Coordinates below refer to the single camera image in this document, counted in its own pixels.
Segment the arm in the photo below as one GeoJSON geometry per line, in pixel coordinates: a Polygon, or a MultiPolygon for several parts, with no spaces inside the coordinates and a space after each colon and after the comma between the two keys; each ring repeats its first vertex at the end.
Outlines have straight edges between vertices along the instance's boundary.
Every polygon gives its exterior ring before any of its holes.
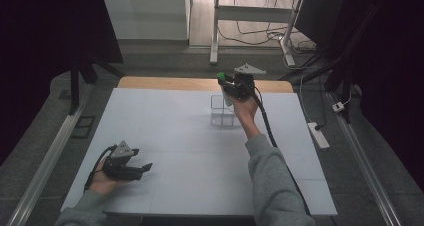
{"type": "Polygon", "coordinates": [[[232,98],[234,111],[243,126],[250,155],[249,173],[253,183],[254,217],[258,226],[315,225],[306,215],[286,162],[278,148],[271,147],[257,128],[254,116],[258,105],[250,97],[232,98]]]}
{"type": "Polygon", "coordinates": [[[103,163],[99,163],[96,168],[97,173],[93,177],[89,190],[85,191],[80,201],[74,208],[66,208],[56,221],[56,226],[106,225],[106,214],[103,213],[107,195],[110,194],[119,184],[126,181],[113,180],[99,171],[103,168],[103,163]]]}

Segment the table leg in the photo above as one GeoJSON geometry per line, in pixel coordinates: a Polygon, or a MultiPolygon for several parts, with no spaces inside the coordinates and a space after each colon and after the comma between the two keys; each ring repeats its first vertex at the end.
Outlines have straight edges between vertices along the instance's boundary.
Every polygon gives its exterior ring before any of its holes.
{"type": "Polygon", "coordinates": [[[218,63],[218,15],[219,15],[219,0],[215,0],[213,33],[212,33],[212,44],[211,44],[211,58],[210,58],[211,65],[216,65],[218,63]]]}
{"type": "Polygon", "coordinates": [[[289,23],[287,25],[286,33],[284,34],[284,37],[280,38],[280,40],[279,40],[281,48],[284,52],[284,58],[287,62],[288,67],[296,66],[296,64],[293,60],[293,56],[291,54],[290,48],[288,46],[288,43],[289,43],[289,40],[290,40],[290,34],[293,30],[294,23],[296,22],[297,14],[299,13],[299,8],[300,8],[301,3],[302,3],[302,0],[297,0],[296,5],[293,8],[291,18],[290,18],[289,23]]]}

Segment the cord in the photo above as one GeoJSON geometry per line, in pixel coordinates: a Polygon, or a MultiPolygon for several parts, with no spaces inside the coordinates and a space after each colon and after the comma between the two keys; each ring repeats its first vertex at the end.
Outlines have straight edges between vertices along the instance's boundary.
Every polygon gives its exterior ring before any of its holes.
{"type": "Polygon", "coordinates": [[[322,84],[322,82],[321,82],[321,76],[322,75],[320,75],[319,77],[318,77],[318,84],[319,84],[319,96],[320,96],[320,99],[321,99],[321,106],[322,106],[322,113],[323,113],[323,115],[324,115],[324,124],[321,124],[321,125],[318,125],[318,126],[320,126],[317,130],[319,130],[319,129],[321,129],[322,127],[324,127],[324,126],[326,126],[327,125],[327,115],[326,115],[326,113],[325,113],[325,106],[324,106],[324,100],[322,99],[322,97],[323,97],[323,95],[322,95],[322,90],[321,90],[321,84],[322,84]]]}
{"type": "Polygon", "coordinates": [[[352,90],[349,90],[349,99],[345,103],[343,103],[343,106],[345,104],[348,104],[351,98],[352,98],[352,90]]]}
{"type": "MultiPolygon", "coordinates": [[[[276,7],[276,5],[277,5],[277,1],[278,1],[278,0],[275,0],[275,2],[274,2],[274,8],[275,8],[275,7],[276,7]]],[[[237,0],[233,0],[233,2],[234,2],[234,5],[238,5],[237,0]]],[[[265,5],[264,5],[263,7],[267,6],[267,5],[268,5],[268,3],[269,3],[269,0],[267,0],[267,2],[265,3],[265,5]]],[[[269,42],[270,40],[276,40],[276,37],[278,37],[278,36],[284,36],[284,33],[282,33],[282,32],[278,32],[278,31],[277,31],[277,32],[275,32],[274,30],[286,29],[286,28],[287,28],[287,27],[280,27],[280,28],[270,29],[269,27],[270,27],[271,23],[268,23],[267,29],[265,29],[265,30],[257,30],[257,31],[242,32],[242,31],[240,30],[239,21],[236,21],[236,24],[237,24],[237,29],[238,29],[239,33],[240,33],[240,34],[242,34],[242,35],[245,35],[245,34],[253,34],[253,33],[263,33],[263,32],[265,32],[265,33],[266,33],[266,36],[267,36],[268,40],[263,41],[263,42],[259,42],[259,43],[250,43],[250,42],[242,41],[242,40],[235,39],[235,38],[228,38],[228,37],[225,37],[225,36],[224,36],[224,35],[223,35],[220,31],[219,31],[220,35],[221,35],[223,38],[225,38],[225,39],[227,39],[227,40],[233,40],[233,41],[237,41],[237,42],[240,42],[240,43],[244,43],[244,44],[247,44],[247,45],[259,45],[259,44],[264,44],[264,43],[266,43],[266,42],[269,42]]]]}
{"type": "Polygon", "coordinates": [[[107,149],[105,149],[105,150],[103,151],[103,153],[102,153],[102,154],[100,155],[100,157],[97,159],[97,162],[94,164],[93,170],[91,170],[90,174],[88,175],[87,182],[85,182],[85,185],[84,185],[84,192],[85,192],[85,190],[87,190],[87,189],[90,187],[90,185],[91,185],[91,183],[92,183],[92,181],[93,181],[94,174],[96,174],[96,173],[97,173],[97,172],[99,172],[99,171],[102,171],[102,170],[98,170],[98,171],[96,171],[96,168],[97,168],[97,166],[99,165],[100,161],[102,160],[103,156],[105,156],[105,154],[106,154],[108,151],[111,151],[111,152],[112,152],[112,151],[113,151],[113,150],[115,150],[117,147],[118,147],[117,145],[113,145],[113,146],[108,147],[107,149]]]}
{"type": "MultiPolygon", "coordinates": [[[[259,109],[262,112],[262,117],[264,119],[265,127],[266,127],[266,129],[268,131],[268,136],[269,136],[269,139],[271,140],[271,144],[275,148],[278,148],[277,143],[275,142],[274,136],[272,135],[271,127],[269,126],[268,117],[266,115],[265,108],[264,108],[263,103],[262,103],[262,95],[260,94],[259,89],[255,87],[255,89],[259,92],[259,95],[261,97],[261,100],[259,100],[258,96],[249,89],[249,87],[247,86],[247,84],[245,82],[243,82],[242,80],[239,80],[239,79],[235,79],[235,80],[239,81],[240,83],[242,83],[246,87],[246,89],[248,90],[250,96],[252,96],[253,99],[258,104],[258,107],[259,107],[259,109]]],[[[294,179],[294,176],[293,176],[292,172],[290,171],[290,168],[287,165],[286,165],[286,167],[287,167],[287,171],[289,171],[289,173],[290,173],[290,176],[291,176],[291,178],[293,180],[293,183],[294,183],[294,185],[296,187],[297,192],[299,193],[300,197],[302,198],[303,205],[304,205],[304,208],[305,208],[305,212],[306,212],[307,215],[310,216],[311,215],[311,212],[309,211],[309,207],[306,204],[305,197],[303,196],[302,191],[300,191],[299,185],[297,184],[296,180],[294,179]]]]}
{"type": "MultiPolygon", "coordinates": [[[[315,53],[314,55],[312,55],[311,57],[309,57],[308,60],[306,60],[305,63],[303,63],[299,68],[301,68],[303,70],[303,67],[307,66],[308,64],[313,64],[315,63],[319,58],[321,57],[321,55],[319,55],[318,53],[315,53]],[[315,56],[318,55],[317,59],[314,59],[311,63],[309,63],[315,56]]],[[[294,74],[295,72],[290,72],[287,73],[286,75],[282,76],[281,78],[278,79],[278,81],[282,81],[284,79],[286,79],[287,77],[290,77],[292,74],[294,74]]]]}
{"type": "Polygon", "coordinates": [[[264,44],[264,43],[266,43],[266,42],[271,41],[271,39],[270,39],[270,38],[268,38],[267,40],[265,40],[265,41],[263,41],[263,42],[259,42],[259,43],[249,43],[249,42],[245,42],[245,41],[242,41],[242,40],[239,40],[239,39],[235,39],[235,38],[228,38],[228,37],[224,36],[224,35],[221,33],[221,30],[219,29],[219,27],[218,27],[218,32],[219,32],[219,34],[220,34],[220,35],[221,35],[224,39],[232,40],[232,41],[236,41],[236,42],[239,42],[239,43],[244,43],[244,44],[247,44],[247,45],[260,45],[260,44],[264,44]]]}
{"type": "Polygon", "coordinates": [[[309,120],[309,123],[312,123],[311,118],[308,116],[308,113],[306,112],[305,104],[303,103],[303,96],[302,96],[303,77],[305,77],[305,75],[303,75],[302,78],[300,79],[300,88],[299,88],[300,103],[302,104],[303,113],[305,114],[306,118],[309,120]]]}
{"type": "Polygon", "coordinates": [[[284,66],[286,67],[286,68],[288,68],[288,69],[291,69],[291,70],[296,70],[296,69],[308,69],[308,68],[316,68],[316,66],[312,66],[312,64],[313,63],[315,63],[321,56],[319,55],[319,57],[317,58],[317,59],[315,59],[314,61],[312,61],[311,63],[309,63],[309,61],[314,57],[314,56],[316,56],[316,55],[318,55],[318,54],[314,54],[314,55],[312,55],[304,64],[302,64],[302,66],[300,66],[300,67],[290,67],[288,64],[287,64],[287,61],[286,61],[286,55],[287,55],[287,53],[288,53],[289,51],[287,51],[287,52],[285,52],[284,53],[284,55],[283,55],[283,63],[284,63],[284,66]]]}
{"type": "Polygon", "coordinates": [[[338,226],[336,223],[336,220],[334,219],[334,216],[330,216],[331,222],[334,224],[334,226],[338,226]]]}
{"type": "Polygon", "coordinates": [[[316,52],[316,48],[304,48],[304,49],[302,49],[299,46],[301,43],[312,42],[312,40],[310,40],[310,39],[309,40],[304,40],[304,41],[298,42],[297,43],[297,47],[293,45],[293,42],[292,42],[291,38],[290,38],[289,42],[290,42],[290,45],[291,45],[290,48],[293,51],[295,51],[297,54],[310,54],[310,53],[315,53],[316,52]]]}

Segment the metal frame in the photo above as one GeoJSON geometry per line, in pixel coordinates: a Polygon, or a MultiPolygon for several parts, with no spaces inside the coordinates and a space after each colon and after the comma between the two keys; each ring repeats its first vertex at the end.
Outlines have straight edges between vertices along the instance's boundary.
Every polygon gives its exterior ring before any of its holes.
{"type": "Polygon", "coordinates": [[[251,21],[251,22],[275,22],[288,23],[284,37],[280,39],[280,45],[284,52],[288,66],[295,66],[293,56],[288,47],[290,34],[296,22],[302,0],[298,0],[294,9],[259,8],[244,6],[219,6],[219,0],[215,0],[213,33],[211,42],[210,64],[218,63],[218,21],[251,21]]]}
{"type": "Polygon", "coordinates": [[[31,212],[47,183],[56,163],[62,154],[63,148],[65,147],[72,130],[75,127],[82,111],[85,108],[86,102],[93,89],[92,85],[86,84],[81,93],[81,104],[77,107],[75,114],[68,115],[62,124],[56,138],[53,140],[52,145],[47,151],[46,156],[38,167],[37,172],[34,174],[29,186],[27,187],[24,195],[18,203],[15,211],[7,225],[25,225],[31,212]]]}
{"type": "MultiPolygon", "coordinates": [[[[336,103],[330,93],[326,93],[326,96],[330,105],[336,103]]],[[[386,224],[390,226],[402,225],[399,216],[397,215],[396,210],[393,207],[389,196],[387,195],[386,190],[380,183],[380,180],[378,179],[377,174],[371,165],[371,162],[369,161],[364,149],[362,148],[362,145],[359,142],[352,125],[346,123],[340,113],[338,113],[336,116],[343,134],[345,135],[352,150],[353,156],[355,157],[356,162],[358,162],[359,168],[361,169],[362,174],[367,181],[368,187],[370,188],[377,201],[377,205],[380,208],[381,214],[383,215],[386,224]]]]}

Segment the white tabletop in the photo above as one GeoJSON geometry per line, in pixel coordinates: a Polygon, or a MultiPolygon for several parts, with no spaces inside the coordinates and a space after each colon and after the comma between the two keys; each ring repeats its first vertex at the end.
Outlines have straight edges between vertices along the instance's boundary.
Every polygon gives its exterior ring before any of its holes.
{"type": "MultiPolygon", "coordinates": [[[[153,163],[153,167],[140,181],[115,190],[106,212],[252,215],[246,136],[229,111],[221,125],[220,114],[211,109],[212,95],[219,93],[114,89],[62,209],[78,202],[101,152],[125,140],[140,149],[128,166],[153,163]]],[[[263,93],[262,97],[275,140],[311,214],[337,214],[297,94],[263,93]]],[[[266,133],[262,115],[256,117],[266,133]]]]}

